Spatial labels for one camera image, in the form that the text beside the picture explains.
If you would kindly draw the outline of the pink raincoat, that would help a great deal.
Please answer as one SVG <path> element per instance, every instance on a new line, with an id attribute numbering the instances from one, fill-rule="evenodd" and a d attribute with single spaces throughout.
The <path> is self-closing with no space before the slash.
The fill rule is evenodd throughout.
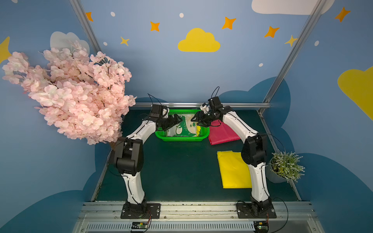
<path id="1" fill-rule="evenodd" d="M 220 120 L 213 121 L 209 129 L 210 133 L 208 139 L 211 145 L 240 140 L 240 137 L 228 125 Z"/>

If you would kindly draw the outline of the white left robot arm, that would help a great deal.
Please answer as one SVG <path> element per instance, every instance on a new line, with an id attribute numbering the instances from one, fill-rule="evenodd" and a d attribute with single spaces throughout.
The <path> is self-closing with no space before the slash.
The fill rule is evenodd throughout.
<path id="1" fill-rule="evenodd" d="M 154 104 L 149 115 L 132 134 L 118 139 L 114 151 L 111 152 L 110 163 L 114 164 L 126 185 L 127 200 L 123 207 L 125 213 L 147 213 L 147 201 L 140 175 L 144 164 L 143 145 L 155 132 L 167 131 L 184 123 L 181 114 L 182 110 Z"/>

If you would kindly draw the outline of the green dinosaur raincoat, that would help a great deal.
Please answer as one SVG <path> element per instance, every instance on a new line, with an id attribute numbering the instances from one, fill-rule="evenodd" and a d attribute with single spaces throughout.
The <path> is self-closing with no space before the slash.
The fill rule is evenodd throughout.
<path id="1" fill-rule="evenodd" d="M 179 114 L 181 122 L 166 131 L 167 137 L 197 137 L 196 122 L 191 121 L 194 114 Z"/>

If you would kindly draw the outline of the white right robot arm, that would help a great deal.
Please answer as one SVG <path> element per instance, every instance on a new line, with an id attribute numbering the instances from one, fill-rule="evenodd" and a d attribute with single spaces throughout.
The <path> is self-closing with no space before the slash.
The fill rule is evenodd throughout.
<path id="1" fill-rule="evenodd" d="M 224 106 L 219 97 L 212 97 L 208 103 L 203 103 L 192 120 L 201 127 L 210 127 L 212 122 L 220 120 L 240 137 L 243 142 L 241 157 L 249 168 L 252 182 L 251 213 L 259 216 L 272 209 L 265 174 L 267 135 L 250 127 L 230 106 Z"/>

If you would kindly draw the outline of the yellow duck raincoat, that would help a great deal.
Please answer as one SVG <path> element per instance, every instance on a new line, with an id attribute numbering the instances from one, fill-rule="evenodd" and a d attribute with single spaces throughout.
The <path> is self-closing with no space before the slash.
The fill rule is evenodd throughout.
<path id="1" fill-rule="evenodd" d="M 201 127 L 200 127 L 200 126 L 197 126 L 197 127 L 196 127 L 196 135 L 199 136 L 199 135 L 200 135 L 200 132 L 201 132 Z"/>

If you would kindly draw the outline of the plain yellow raincoat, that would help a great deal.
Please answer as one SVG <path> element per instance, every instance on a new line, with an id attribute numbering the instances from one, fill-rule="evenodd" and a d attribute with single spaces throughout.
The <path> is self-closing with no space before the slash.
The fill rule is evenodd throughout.
<path id="1" fill-rule="evenodd" d="M 252 188 L 249 168 L 240 152 L 218 151 L 217 159 L 224 189 Z"/>

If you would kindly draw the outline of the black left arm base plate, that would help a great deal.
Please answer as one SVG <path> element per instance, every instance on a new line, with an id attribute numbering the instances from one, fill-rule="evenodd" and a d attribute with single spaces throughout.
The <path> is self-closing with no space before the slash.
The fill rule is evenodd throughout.
<path id="1" fill-rule="evenodd" d="M 121 219 L 159 219 L 160 217 L 161 204 L 159 203 L 147 203 L 142 204 L 131 204 L 125 203 L 123 205 L 120 218 Z"/>

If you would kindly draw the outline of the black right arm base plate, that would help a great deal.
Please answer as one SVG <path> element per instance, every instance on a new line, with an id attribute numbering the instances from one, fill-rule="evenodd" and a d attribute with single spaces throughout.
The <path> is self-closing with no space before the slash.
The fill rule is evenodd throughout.
<path id="1" fill-rule="evenodd" d="M 274 206 L 270 200 L 264 202 L 246 203 L 238 201 L 236 203 L 238 218 L 277 218 Z"/>

